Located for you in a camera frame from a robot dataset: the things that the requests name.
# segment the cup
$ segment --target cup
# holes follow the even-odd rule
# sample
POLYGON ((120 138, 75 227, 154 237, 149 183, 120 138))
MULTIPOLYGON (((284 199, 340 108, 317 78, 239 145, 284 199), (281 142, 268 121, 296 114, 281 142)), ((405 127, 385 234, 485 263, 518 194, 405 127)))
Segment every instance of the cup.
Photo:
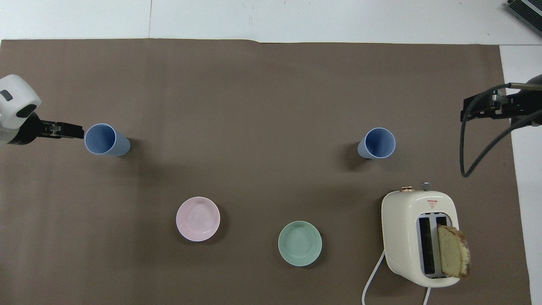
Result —
POLYGON ((358 144, 358 154, 365 159, 384 159, 395 151, 395 137, 386 128, 376 127, 358 144))
POLYGON ((109 124, 98 123, 87 130, 85 146, 94 155, 122 156, 130 150, 130 141, 109 124))

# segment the plate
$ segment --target plate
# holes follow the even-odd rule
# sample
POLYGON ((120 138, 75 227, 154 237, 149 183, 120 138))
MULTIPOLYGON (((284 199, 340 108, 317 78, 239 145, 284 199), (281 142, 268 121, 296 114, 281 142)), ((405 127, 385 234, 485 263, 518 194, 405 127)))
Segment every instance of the plate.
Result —
POLYGON ((307 266, 322 251, 320 232, 306 221, 294 221, 282 229, 279 235, 279 252, 289 264, 307 266))
POLYGON ((184 238, 193 242, 209 239, 219 224, 218 207, 205 197, 190 198, 177 211, 177 229, 184 238))

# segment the green plate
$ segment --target green plate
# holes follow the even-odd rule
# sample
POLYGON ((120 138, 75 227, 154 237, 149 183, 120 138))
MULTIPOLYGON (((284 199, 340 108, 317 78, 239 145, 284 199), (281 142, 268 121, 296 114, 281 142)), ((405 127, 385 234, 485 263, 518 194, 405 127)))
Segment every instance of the green plate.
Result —
POLYGON ((280 255, 294 266, 311 264, 318 258, 321 251, 322 236, 313 225, 306 221, 294 221, 280 232, 280 255))

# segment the white floor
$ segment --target white floor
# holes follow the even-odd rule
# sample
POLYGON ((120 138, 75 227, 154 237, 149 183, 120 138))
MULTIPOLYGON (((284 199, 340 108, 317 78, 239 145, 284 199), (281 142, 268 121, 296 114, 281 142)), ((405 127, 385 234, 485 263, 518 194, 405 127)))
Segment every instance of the white floor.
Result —
MULTIPOLYGON (((501 45, 505 81, 542 73, 542 37, 505 0, 0 0, 1 39, 196 38, 501 45)), ((533 304, 542 304, 542 127, 512 133, 533 304)))

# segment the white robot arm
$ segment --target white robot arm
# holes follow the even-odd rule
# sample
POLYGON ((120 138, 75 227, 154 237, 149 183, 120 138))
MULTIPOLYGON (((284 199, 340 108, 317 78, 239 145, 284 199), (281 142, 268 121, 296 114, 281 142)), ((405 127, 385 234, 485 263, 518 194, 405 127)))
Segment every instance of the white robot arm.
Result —
POLYGON ((0 79, 0 146, 24 145, 36 137, 83 138, 81 126, 40 120, 34 112, 40 105, 36 92, 21 77, 0 79))

